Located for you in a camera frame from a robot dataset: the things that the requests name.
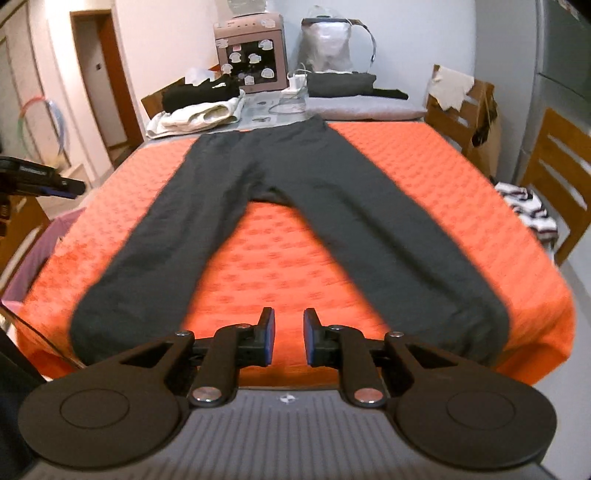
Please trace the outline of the orange floral table mat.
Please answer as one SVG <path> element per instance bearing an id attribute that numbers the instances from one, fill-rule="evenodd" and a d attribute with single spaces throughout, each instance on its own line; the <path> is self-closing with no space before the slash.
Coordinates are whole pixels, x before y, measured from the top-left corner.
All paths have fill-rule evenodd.
<path id="1" fill-rule="evenodd" d="M 339 133 L 426 208 L 459 244 L 500 296 L 510 316 L 501 373 L 535 384 L 571 355 L 575 306 L 571 291 L 534 235 L 491 182 L 435 130 L 418 122 L 349 122 Z M 71 370 L 68 327 L 77 302 L 96 282 L 136 221 L 183 160 L 191 139 L 148 145 L 133 153 L 85 202 L 28 292 L 18 315 L 17 344 L 43 374 Z M 276 219 L 294 236 L 268 246 L 250 233 L 249 215 L 212 259 L 184 325 L 207 337 L 227 324 L 252 321 L 263 307 L 276 312 L 270 368 L 250 368 L 252 386 L 321 385 L 334 376 L 308 368 L 303 313 L 315 308 L 328 323 L 342 322 L 370 338 L 386 325 L 304 223 L 286 212 Z"/>

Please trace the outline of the beige cloth on chair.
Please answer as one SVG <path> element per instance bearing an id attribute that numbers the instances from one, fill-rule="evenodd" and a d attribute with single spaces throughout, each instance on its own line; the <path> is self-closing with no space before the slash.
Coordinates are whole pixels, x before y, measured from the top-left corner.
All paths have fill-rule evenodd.
<path id="1" fill-rule="evenodd" d="M 438 102 L 442 110 L 460 110 L 465 97 L 474 85 L 473 76 L 437 66 L 429 83 L 428 93 Z"/>

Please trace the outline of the colourful hula hoop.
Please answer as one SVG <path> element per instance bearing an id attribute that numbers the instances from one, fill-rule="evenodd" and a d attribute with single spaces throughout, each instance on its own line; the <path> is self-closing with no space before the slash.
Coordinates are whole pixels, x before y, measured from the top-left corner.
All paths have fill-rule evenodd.
<path id="1" fill-rule="evenodd" d="M 70 166 L 66 123 L 58 105 L 42 95 L 24 103 L 18 115 L 17 135 L 26 158 L 63 171 Z"/>

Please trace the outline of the brown tote bag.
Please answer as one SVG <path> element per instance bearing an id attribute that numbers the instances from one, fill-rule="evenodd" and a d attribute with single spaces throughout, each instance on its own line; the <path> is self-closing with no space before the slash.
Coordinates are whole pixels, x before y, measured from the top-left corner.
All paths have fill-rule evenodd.
<path id="1" fill-rule="evenodd" d="M 502 145 L 502 128 L 494 90 L 484 96 L 483 119 L 471 140 L 468 159 L 486 177 L 496 177 Z"/>

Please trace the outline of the white folded padded jacket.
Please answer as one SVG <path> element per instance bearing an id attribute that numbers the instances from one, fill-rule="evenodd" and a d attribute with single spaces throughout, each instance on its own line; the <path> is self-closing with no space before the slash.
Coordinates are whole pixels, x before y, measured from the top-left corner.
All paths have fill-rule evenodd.
<path id="1" fill-rule="evenodd" d="M 178 136 L 211 130 L 217 126 L 235 123 L 242 116 L 245 91 L 239 89 L 236 97 L 226 101 L 189 105 L 172 113 L 156 114 L 145 127 L 148 139 Z"/>

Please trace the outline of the light grey folded garment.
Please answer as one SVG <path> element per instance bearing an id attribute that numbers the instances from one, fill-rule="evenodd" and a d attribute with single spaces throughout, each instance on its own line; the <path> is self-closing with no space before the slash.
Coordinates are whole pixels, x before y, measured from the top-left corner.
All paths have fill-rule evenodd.
<path id="1" fill-rule="evenodd" d="M 375 96 L 308 97 L 305 111 L 329 121 L 411 121 L 427 113 L 408 100 Z"/>

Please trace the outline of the purple laundry basket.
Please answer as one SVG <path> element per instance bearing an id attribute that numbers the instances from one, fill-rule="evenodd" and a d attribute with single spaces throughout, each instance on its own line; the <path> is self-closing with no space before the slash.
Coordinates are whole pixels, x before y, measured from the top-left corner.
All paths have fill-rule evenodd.
<path id="1" fill-rule="evenodd" d="M 84 210 L 82 207 L 57 216 L 33 243 L 1 296 L 2 306 L 11 314 L 20 314 L 26 295 L 41 269 Z"/>

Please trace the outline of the wooden chair by basket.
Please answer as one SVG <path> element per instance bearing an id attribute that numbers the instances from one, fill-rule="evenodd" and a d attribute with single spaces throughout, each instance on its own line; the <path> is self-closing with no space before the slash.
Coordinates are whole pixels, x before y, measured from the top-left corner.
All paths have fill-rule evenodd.
<path id="1" fill-rule="evenodd" d="M 36 198 L 13 196 L 10 201 L 10 218 L 1 220 L 1 291 L 50 224 Z"/>

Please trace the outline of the striped white garment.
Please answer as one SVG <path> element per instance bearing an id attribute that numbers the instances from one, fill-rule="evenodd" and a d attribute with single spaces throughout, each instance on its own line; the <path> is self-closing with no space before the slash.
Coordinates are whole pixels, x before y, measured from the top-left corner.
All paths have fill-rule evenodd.
<path id="1" fill-rule="evenodd" d="M 532 190 L 504 182 L 496 183 L 494 188 L 540 243 L 553 246 L 557 242 L 557 222 Z"/>

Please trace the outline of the dark grey sweatpants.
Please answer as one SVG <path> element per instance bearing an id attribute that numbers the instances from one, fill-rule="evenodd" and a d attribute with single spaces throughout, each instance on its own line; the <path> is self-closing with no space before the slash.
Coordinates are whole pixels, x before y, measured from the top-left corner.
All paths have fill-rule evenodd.
<path id="1" fill-rule="evenodd" d="M 178 329 L 211 260 L 249 215 L 270 247 L 286 212 L 388 326 L 493 363 L 509 338 L 503 301 L 435 217 L 319 118 L 205 134 L 78 302 L 69 327 L 91 365 Z"/>

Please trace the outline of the wooden chair with bag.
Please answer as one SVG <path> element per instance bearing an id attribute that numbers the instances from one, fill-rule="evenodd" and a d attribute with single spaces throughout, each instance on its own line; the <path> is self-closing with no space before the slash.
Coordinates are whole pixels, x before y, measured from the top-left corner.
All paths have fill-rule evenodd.
<path id="1" fill-rule="evenodd" d="M 493 84 L 475 78 L 475 85 L 465 97 L 461 109 L 447 111 L 440 108 L 438 102 L 429 95 L 427 90 L 426 123 L 456 145 L 467 159 L 472 137 L 484 117 L 482 111 L 484 96 L 491 90 L 495 93 Z"/>

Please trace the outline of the white power strip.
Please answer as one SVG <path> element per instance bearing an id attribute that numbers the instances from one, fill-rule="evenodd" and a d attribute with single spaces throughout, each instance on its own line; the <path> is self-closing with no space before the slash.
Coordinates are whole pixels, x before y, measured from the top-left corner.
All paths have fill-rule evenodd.
<path id="1" fill-rule="evenodd" d="M 287 76 L 287 88 L 281 91 L 283 96 L 297 96 L 307 88 L 307 73 L 294 73 Z"/>

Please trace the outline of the dark grey folded garment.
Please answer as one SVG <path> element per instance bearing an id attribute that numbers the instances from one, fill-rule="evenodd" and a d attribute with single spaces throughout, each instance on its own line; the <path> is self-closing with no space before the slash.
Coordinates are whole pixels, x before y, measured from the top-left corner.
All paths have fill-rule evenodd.
<path id="1" fill-rule="evenodd" d="M 308 95 L 335 98 L 370 95 L 377 76 L 371 73 L 308 73 Z"/>

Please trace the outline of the black folded clothes stack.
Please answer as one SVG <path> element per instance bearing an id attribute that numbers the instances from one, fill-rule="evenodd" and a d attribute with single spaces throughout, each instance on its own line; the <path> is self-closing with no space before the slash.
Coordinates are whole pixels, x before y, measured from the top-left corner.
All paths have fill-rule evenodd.
<path id="1" fill-rule="evenodd" d="M 238 97 L 239 94 L 238 81 L 224 74 L 216 80 L 205 79 L 198 85 L 182 84 L 169 87 L 162 94 L 162 108 L 166 113 L 172 113 L 191 105 L 225 102 Z"/>

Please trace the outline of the plastic covered appliance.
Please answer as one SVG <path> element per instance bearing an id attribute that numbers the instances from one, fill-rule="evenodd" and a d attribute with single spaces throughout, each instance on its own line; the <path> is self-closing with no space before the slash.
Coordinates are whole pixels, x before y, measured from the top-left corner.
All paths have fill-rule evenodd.
<path id="1" fill-rule="evenodd" d="M 376 61 L 377 41 L 370 28 L 359 19 L 342 16 L 321 5 L 312 6 L 308 15 L 301 19 L 297 66 L 315 73 L 353 72 L 349 41 L 354 28 L 363 29 L 370 37 L 372 51 L 367 70 L 371 70 Z"/>

